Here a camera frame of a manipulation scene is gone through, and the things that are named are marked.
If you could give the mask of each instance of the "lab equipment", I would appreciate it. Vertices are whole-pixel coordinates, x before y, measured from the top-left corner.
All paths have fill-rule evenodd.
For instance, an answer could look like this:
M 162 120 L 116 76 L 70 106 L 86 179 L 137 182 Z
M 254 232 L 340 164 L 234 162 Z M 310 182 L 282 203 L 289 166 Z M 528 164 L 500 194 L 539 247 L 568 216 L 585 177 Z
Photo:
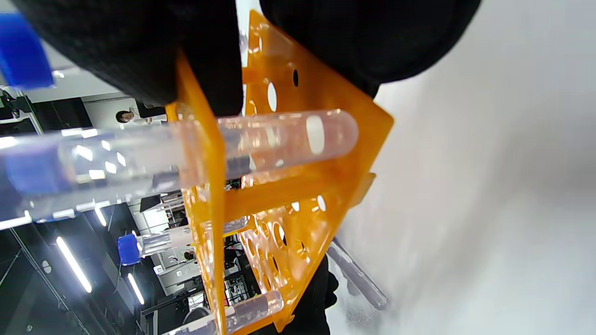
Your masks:
M 223 231 L 226 235 L 244 229 L 247 218 L 232 220 L 225 224 Z M 193 235 L 189 226 L 167 229 L 149 235 L 128 234 L 118 238 L 118 253 L 120 262 L 124 266 L 134 265 L 141 258 L 164 252 L 174 247 L 190 247 L 193 245 Z

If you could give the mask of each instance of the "orange test tube rack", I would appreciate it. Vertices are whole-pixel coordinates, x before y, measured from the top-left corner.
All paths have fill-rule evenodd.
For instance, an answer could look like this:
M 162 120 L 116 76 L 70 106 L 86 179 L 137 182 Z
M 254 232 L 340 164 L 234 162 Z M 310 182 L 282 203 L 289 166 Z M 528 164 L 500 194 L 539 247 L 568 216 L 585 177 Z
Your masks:
M 249 334 L 274 323 L 278 331 L 292 321 L 346 212 L 371 185 L 371 166 L 387 138 L 393 118 L 370 97 L 331 70 L 255 11 L 250 13 L 246 116 L 312 110 L 347 111 L 359 128 L 358 142 L 346 156 L 243 177 L 245 188 L 224 192 L 224 140 L 216 119 L 184 55 L 177 63 L 179 100 L 166 108 L 168 119 L 193 120 L 200 152 L 185 153 L 191 169 L 208 182 L 182 190 L 198 263 L 219 334 L 226 334 L 224 222 L 249 217 L 238 232 L 262 292 L 277 290 L 282 310 L 235 334 Z M 273 85 L 277 108 L 268 101 Z M 263 163 L 265 155 L 255 155 Z

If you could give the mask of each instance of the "plastic test tube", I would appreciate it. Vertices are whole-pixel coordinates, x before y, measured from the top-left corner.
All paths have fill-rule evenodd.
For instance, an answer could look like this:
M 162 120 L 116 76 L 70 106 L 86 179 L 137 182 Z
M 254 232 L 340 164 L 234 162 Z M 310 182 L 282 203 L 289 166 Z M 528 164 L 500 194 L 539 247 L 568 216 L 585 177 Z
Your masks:
M 247 218 L 227 222 L 224 234 L 239 231 L 246 227 Z M 150 235 L 124 235 L 118 238 L 118 253 L 122 265 L 134 265 L 141 258 L 164 252 L 174 247 L 188 247 L 193 243 L 193 235 L 189 226 L 177 227 Z
M 278 291 L 269 291 L 225 309 L 226 328 L 233 334 L 252 323 L 273 315 L 284 307 Z M 210 314 L 204 318 L 168 331 L 164 335 L 217 335 L 215 318 Z
M 327 249 L 327 255 L 339 266 L 356 288 L 362 293 L 368 302 L 383 311 L 389 306 L 389 300 L 383 292 L 375 285 L 372 279 L 358 266 L 350 255 L 342 248 L 342 245 L 333 239 Z
M 358 138 L 341 110 L 223 118 L 219 127 L 228 179 L 343 156 Z M 186 121 L 0 138 L 0 229 L 201 184 L 208 158 L 197 133 Z M 192 164 L 185 145 L 196 153 Z

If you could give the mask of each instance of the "blue screw cap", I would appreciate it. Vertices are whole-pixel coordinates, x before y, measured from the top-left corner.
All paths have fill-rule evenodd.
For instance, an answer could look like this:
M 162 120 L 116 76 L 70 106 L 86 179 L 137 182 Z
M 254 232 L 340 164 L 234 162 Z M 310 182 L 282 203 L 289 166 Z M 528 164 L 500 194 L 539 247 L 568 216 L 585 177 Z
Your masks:
M 118 254 L 123 266 L 134 265 L 141 262 L 141 253 L 136 246 L 136 236 L 124 235 L 118 238 Z
M 0 13 L 0 72 L 9 86 L 18 89 L 54 84 L 39 37 L 18 13 Z

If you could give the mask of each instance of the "fluorescent light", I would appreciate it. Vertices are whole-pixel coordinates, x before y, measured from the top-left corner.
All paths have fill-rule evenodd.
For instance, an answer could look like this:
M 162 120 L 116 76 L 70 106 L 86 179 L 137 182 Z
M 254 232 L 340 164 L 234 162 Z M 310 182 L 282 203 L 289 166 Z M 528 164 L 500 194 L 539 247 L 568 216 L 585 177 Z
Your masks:
M 97 129 L 92 128 L 92 129 L 84 130 L 80 134 L 81 134 L 81 136 L 83 136 L 83 138 L 88 138 L 88 137 L 97 136 L 98 132 L 97 132 Z
M 105 172 L 103 170 L 89 170 L 89 177 L 91 179 L 105 179 Z
M 101 208 L 100 207 L 96 207 L 95 208 L 95 214 L 97 214 L 97 218 L 100 220 L 100 223 L 101 223 L 102 226 L 105 227 L 105 226 L 108 225 L 108 223 L 105 221 L 104 214 L 101 211 Z
M 75 210 L 74 209 L 66 209 L 66 210 L 59 210 L 57 212 L 54 212 L 52 214 L 52 216 L 54 217 L 54 219 L 59 219 L 59 218 L 74 218 L 75 216 Z
M 139 291 L 139 287 L 136 285 L 135 277 L 132 274 L 128 274 L 128 280 L 131 282 L 132 290 L 136 293 L 136 297 L 139 299 L 141 305 L 145 304 L 145 299 L 141 295 L 141 291 Z
M 62 237 L 58 236 L 58 238 L 56 238 L 56 244 L 58 245 L 58 248 L 60 248 L 60 251 L 64 255 L 64 258 L 66 258 L 66 262 L 68 262 L 70 268 L 73 270 L 74 275 L 80 281 L 81 285 L 83 285 L 85 291 L 87 291 L 87 293 L 91 293 L 91 283 L 83 273 L 83 270 L 80 268 L 79 264 L 76 262 L 76 259 L 70 252 L 70 249 L 66 245 L 66 242 L 64 242 Z
M 25 216 L 22 218 L 15 218 L 6 221 L 0 221 L 0 230 L 9 229 L 13 227 L 17 227 L 20 225 L 30 224 L 32 222 L 31 216 L 29 215 L 29 211 L 24 211 Z
M 116 157 L 118 158 L 118 162 L 122 164 L 122 166 L 126 166 L 126 159 L 120 153 L 116 153 Z
M 75 135 L 80 135 L 83 132 L 82 128 L 71 128 L 71 129 L 64 129 L 62 131 L 60 131 L 62 133 L 62 136 L 75 136 Z
M 15 146 L 16 144 L 17 139 L 12 136 L 0 138 L 0 149 L 10 148 Z
M 91 151 L 91 149 L 86 148 L 82 145 L 77 145 L 76 146 L 76 153 L 81 155 L 81 157 L 83 157 L 86 160 L 93 160 L 93 151 Z
M 105 170 L 110 173 L 116 173 L 116 164 L 106 162 L 105 163 Z
M 106 149 L 107 151 L 110 151 L 111 150 L 111 146 L 110 146 L 110 143 L 108 141 L 102 140 L 101 141 L 101 146 L 104 147 L 104 149 Z

